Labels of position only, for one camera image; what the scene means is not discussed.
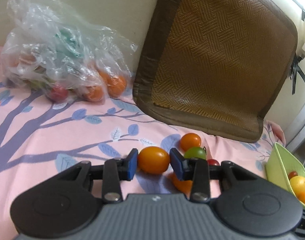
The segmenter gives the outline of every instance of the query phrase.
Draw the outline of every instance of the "light green container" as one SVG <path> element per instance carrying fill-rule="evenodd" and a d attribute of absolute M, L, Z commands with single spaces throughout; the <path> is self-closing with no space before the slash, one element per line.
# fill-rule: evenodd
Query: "light green container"
<path fill-rule="evenodd" d="M 275 143 L 266 164 L 267 180 L 294 194 L 288 179 L 291 171 L 297 171 L 298 175 L 305 177 L 305 167 L 301 162 L 285 147 Z"/>

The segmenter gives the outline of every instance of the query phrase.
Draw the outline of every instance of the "bed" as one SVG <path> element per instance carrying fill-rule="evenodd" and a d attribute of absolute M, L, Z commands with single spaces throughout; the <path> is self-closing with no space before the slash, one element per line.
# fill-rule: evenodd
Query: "bed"
<path fill-rule="evenodd" d="M 207 158 L 231 160 L 262 177 L 273 144 L 285 144 L 281 128 L 268 121 L 256 143 L 169 126 L 142 113 L 132 100 L 131 90 L 120 100 L 108 99 L 104 105 L 82 101 L 52 104 L 39 92 L 5 87 L 0 69 L 0 240 L 11 240 L 17 234 L 9 209 L 23 191 L 81 160 L 102 164 L 126 156 L 132 148 L 152 145 L 168 152 L 172 147 L 179 149 L 179 139 L 189 132 L 202 138 Z M 121 183 L 123 197 L 129 193 L 176 192 L 167 177 L 171 171 L 171 166 L 163 175 L 138 171 L 132 181 Z M 100 197 L 100 192 L 100 181 L 96 181 L 93 194 Z M 212 181 L 212 197 L 219 194 L 217 182 Z"/>

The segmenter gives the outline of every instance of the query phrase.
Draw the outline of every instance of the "clear plastic bag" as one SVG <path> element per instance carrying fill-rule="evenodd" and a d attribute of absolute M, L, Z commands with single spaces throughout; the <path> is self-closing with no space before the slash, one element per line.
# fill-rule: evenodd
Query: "clear plastic bag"
<path fill-rule="evenodd" d="M 77 95 L 101 103 L 129 86 L 137 46 L 116 31 L 89 24 L 60 0 L 9 0 L 7 8 L 16 28 L 1 65 L 16 85 L 43 89 L 56 102 Z"/>

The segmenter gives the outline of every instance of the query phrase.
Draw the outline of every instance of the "wall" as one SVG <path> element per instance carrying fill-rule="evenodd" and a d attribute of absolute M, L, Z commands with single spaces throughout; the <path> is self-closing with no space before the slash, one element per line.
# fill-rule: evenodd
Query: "wall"
<path fill-rule="evenodd" d="M 305 22 L 301 21 L 301 10 L 291 0 L 273 0 L 296 24 L 298 48 L 305 41 Z M 0 45 L 2 46 L 12 28 L 6 12 L 7 0 L 0 0 Z M 137 66 L 140 51 L 149 27 L 156 0 L 63 0 L 73 6 L 85 19 L 94 24 L 109 26 L 139 45 L 136 55 Z M 305 73 L 305 60 L 300 63 Z M 267 119 L 287 128 L 305 103 L 305 84 L 297 78 L 296 94 L 291 95 L 292 82 L 287 79 Z"/>

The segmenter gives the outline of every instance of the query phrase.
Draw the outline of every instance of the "round black cover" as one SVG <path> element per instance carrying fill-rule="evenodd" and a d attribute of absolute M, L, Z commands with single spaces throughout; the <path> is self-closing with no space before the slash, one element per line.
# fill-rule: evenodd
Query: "round black cover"
<path fill-rule="evenodd" d="M 16 229 L 27 236 L 58 238 L 87 226 L 98 213 L 96 198 L 74 181 L 55 180 L 19 195 L 11 205 Z"/>
<path fill-rule="evenodd" d="M 282 235 L 302 217 L 297 198 L 265 180 L 239 181 L 218 197 L 215 209 L 231 228 L 259 237 Z"/>

